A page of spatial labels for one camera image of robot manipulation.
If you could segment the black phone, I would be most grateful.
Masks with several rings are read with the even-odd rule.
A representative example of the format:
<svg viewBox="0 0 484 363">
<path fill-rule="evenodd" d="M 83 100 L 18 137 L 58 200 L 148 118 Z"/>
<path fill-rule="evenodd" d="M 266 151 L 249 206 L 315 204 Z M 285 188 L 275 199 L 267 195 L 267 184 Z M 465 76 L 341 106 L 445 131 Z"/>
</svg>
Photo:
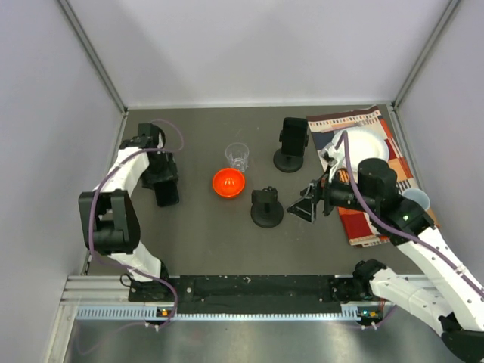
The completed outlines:
<svg viewBox="0 0 484 363">
<path fill-rule="evenodd" d="M 302 157 L 308 142 L 308 121 L 304 118 L 286 117 L 280 135 L 282 154 Z"/>
<path fill-rule="evenodd" d="M 179 203 L 178 186 L 175 180 L 155 183 L 154 194 L 159 207 L 172 206 Z"/>
</svg>

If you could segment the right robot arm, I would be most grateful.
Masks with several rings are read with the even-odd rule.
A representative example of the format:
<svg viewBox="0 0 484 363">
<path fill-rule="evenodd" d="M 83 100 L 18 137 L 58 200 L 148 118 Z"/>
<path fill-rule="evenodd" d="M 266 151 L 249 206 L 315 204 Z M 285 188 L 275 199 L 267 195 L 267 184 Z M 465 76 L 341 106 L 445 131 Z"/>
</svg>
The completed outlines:
<svg viewBox="0 0 484 363">
<path fill-rule="evenodd" d="M 358 165 L 348 182 L 332 176 L 331 161 L 317 180 L 302 191 L 287 211 L 307 222 L 336 207 L 362 211 L 401 253 L 411 259 L 437 289 L 436 295 L 398 276 L 375 259 L 360 262 L 353 290 L 362 299 L 386 299 L 420 319 L 464 362 L 483 360 L 483 285 L 445 242 L 433 218 L 417 202 L 399 193 L 396 172 L 387 162 L 370 158 Z"/>
</svg>

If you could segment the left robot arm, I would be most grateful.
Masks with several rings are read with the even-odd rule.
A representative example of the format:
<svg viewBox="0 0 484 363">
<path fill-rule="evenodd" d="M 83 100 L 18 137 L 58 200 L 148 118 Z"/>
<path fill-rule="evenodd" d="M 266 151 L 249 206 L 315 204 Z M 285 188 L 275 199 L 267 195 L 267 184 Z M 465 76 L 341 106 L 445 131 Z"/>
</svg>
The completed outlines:
<svg viewBox="0 0 484 363">
<path fill-rule="evenodd" d="M 158 207 L 179 202 L 174 152 L 166 149 L 166 134 L 155 123 L 139 124 L 137 135 L 121 142 L 107 175 L 93 191 L 79 195 L 78 206 L 86 248 L 121 265 L 161 300 L 171 293 L 172 283 L 164 262 L 141 242 L 132 202 L 137 185 L 154 193 Z"/>
</svg>

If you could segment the black phone stand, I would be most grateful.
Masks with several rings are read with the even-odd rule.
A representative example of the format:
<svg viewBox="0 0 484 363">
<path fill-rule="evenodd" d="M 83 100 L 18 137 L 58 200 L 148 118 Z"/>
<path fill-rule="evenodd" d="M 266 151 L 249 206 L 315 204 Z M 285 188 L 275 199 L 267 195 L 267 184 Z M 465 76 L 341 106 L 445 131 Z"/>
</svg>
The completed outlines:
<svg viewBox="0 0 484 363">
<path fill-rule="evenodd" d="M 273 228 L 284 217 L 284 208 L 278 200 L 278 191 L 268 186 L 261 190 L 252 190 L 250 217 L 261 228 Z"/>
<path fill-rule="evenodd" d="M 273 156 L 275 167 L 285 173 L 297 172 L 304 163 L 304 154 L 309 143 L 306 129 L 282 130 L 279 136 L 281 147 Z"/>
</svg>

